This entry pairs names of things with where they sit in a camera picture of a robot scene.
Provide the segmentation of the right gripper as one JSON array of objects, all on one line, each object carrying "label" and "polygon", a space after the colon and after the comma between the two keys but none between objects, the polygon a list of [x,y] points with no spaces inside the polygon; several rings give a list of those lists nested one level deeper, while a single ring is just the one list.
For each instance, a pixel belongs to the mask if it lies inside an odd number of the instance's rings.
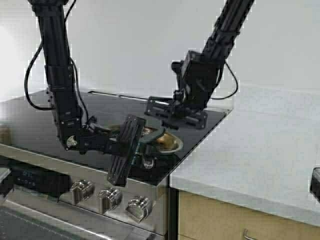
[{"label": "right gripper", "polygon": [[218,85],[223,59],[189,50],[184,60],[172,62],[171,69],[178,89],[172,97],[150,96],[145,114],[161,120],[167,128],[204,129],[208,119],[205,108]]}]

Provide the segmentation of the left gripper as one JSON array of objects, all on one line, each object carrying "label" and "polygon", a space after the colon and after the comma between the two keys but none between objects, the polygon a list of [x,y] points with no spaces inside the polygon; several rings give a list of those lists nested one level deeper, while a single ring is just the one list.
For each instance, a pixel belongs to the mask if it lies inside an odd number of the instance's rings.
[{"label": "left gripper", "polygon": [[107,170],[107,180],[113,186],[126,186],[145,124],[144,118],[129,114],[124,123],[120,125],[116,136],[118,149],[111,155]]}]

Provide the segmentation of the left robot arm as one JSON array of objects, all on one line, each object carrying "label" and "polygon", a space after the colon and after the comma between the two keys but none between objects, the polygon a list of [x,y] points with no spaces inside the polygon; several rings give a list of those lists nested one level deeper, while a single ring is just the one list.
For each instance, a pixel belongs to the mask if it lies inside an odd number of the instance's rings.
[{"label": "left robot arm", "polygon": [[52,112],[57,138],[66,151],[78,151],[81,155],[88,151],[109,154],[107,180],[114,186],[125,187],[146,120],[128,114],[116,136],[98,125],[95,116],[82,122],[88,111],[80,106],[84,101],[75,88],[78,77],[70,55],[63,8],[67,1],[31,0],[29,3],[38,19],[50,102],[46,110]]}]

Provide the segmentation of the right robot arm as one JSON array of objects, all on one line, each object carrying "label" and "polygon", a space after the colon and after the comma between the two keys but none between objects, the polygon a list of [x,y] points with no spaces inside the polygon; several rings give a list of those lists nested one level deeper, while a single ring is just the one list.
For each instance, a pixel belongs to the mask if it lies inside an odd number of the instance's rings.
[{"label": "right robot arm", "polygon": [[221,82],[226,60],[253,3],[252,0],[226,1],[202,52],[189,50],[185,59],[172,62],[178,86],[173,96],[150,96],[146,115],[171,129],[206,127],[205,109]]}]

